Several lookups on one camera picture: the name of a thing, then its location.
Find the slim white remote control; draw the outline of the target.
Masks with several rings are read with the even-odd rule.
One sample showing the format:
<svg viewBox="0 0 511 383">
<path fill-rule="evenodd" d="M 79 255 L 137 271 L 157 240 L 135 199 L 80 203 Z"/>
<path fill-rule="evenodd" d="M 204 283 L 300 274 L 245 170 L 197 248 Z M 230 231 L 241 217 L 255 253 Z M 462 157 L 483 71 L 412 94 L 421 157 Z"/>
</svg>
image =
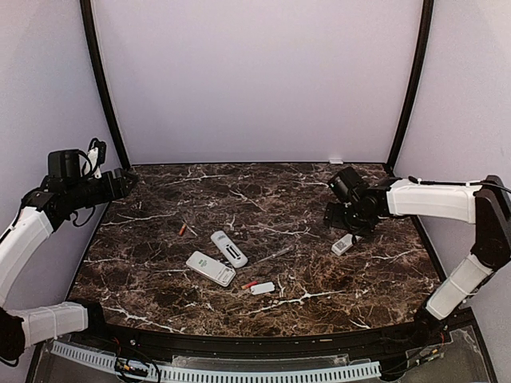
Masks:
<svg viewBox="0 0 511 383">
<path fill-rule="evenodd" d="M 355 237 L 352 234 L 346 234 L 337 242 L 331 246 L 331 252 L 337 256 L 345 254 L 353 247 L 353 239 Z"/>
</svg>

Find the clear handle screwdriver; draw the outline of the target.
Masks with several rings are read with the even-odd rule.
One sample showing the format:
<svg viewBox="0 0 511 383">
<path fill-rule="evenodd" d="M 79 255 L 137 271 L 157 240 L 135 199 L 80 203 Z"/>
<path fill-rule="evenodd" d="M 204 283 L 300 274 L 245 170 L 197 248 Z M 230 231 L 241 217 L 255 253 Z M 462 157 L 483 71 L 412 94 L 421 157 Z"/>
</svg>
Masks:
<svg viewBox="0 0 511 383">
<path fill-rule="evenodd" d="M 285 247 L 284 249 L 280 250 L 280 251 L 277 251 L 276 253 L 272 254 L 272 255 L 269 255 L 263 259 L 260 259 L 258 261 L 258 263 L 262 263 L 262 262 L 265 262 L 267 260 L 270 260 L 270 259 L 274 259 L 274 258 L 277 258 L 281 255 L 285 255 L 285 254 L 288 254 L 289 252 L 293 251 L 295 249 L 295 247 L 293 245 L 289 246 L 289 247 Z"/>
</svg>

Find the white battery cover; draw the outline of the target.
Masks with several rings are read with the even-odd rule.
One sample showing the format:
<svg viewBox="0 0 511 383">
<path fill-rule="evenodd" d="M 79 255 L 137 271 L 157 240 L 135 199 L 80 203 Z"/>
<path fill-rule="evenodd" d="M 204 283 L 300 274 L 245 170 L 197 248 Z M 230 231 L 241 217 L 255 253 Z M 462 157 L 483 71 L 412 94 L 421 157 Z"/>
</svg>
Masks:
<svg viewBox="0 0 511 383">
<path fill-rule="evenodd" d="M 273 282 L 258 283 L 250 287 L 252 295 L 260 295 L 271 293 L 275 290 L 275 284 Z"/>
</svg>

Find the white remote with compartment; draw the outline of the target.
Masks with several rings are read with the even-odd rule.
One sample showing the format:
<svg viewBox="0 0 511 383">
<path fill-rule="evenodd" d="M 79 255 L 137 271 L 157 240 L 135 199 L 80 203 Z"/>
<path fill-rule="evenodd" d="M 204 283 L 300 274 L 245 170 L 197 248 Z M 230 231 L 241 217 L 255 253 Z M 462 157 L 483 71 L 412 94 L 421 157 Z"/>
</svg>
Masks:
<svg viewBox="0 0 511 383">
<path fill-rule="evenodd" d="M 247 256 L 232 242 L 225 232 L 214 232 L 211 235 L 211 240 L 236 269 L 244 267 L 248 263 Z"/>
</svg>

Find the white remote with green buttons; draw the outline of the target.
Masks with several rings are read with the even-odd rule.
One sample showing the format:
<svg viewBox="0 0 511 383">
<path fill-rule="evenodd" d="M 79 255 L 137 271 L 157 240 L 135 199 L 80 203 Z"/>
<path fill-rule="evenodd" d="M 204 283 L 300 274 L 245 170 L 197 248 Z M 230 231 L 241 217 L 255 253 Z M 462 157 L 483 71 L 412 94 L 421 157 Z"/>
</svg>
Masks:
<svg viewBox="0 0 511 383">
<path fill-rule="evenodd" d="M 232 268 L 199 251 L 192 253 L 186 266 L 222 287 L 229 286 L 236 276 Z"/>
</svg>

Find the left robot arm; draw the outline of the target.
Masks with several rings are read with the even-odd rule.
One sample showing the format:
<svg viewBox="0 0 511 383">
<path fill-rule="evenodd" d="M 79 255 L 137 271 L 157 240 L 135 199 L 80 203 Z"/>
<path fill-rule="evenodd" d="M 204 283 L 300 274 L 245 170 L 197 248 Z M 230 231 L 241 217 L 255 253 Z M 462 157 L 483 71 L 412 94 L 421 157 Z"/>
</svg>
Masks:
<svg viewBox="0 0 511 383">
<path fill-rule="evenodd" d="M 105 143 L 94 140 L 88 151 L 69 149 L 48 155 L 48 173 L 27 192 L 18 213 L 1 237 L 1 301 L 35 251 L 81 209 L 124 199 L 137 184 L 122 168 L 102 172 Z M 25 310 L 1 310 L 1 362 L 15 367 L 26 349 L 65 334 L 81 332 L 96 348 L 113 340 L 101 304 L 84 299 Z"/>
</svg>

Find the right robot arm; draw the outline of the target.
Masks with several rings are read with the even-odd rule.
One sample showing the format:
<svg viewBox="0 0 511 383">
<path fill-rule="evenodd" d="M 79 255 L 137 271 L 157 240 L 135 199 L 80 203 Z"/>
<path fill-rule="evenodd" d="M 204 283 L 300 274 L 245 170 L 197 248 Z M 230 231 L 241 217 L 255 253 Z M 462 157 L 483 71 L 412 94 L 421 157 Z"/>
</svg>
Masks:
<svg viewBox="0 0 511 383">
<path fill-rule="evenodd" d="M 369 184 L 352 167 L 334 174 L 327 183 L 336 202 L 327 205 L 324 223 L 346 231 L 354 239 L 371 235 L 384 219 L 412 217 L 418 220 L 434 249 L 447 248 L 447 240 L 460 249 L 455 235 L 441 229 L 471 225 L 473 244 L 451 268 L 450 275 L 428 297 L 408 327 L 407 338 L 424 346 L 438 333 L 438 322 L 446 320 L 468 298 L 474 296 L 501 268 L 510 262 L 510 190 L 501 178 L 438 181 L 389 176 Z"/>
</svg>

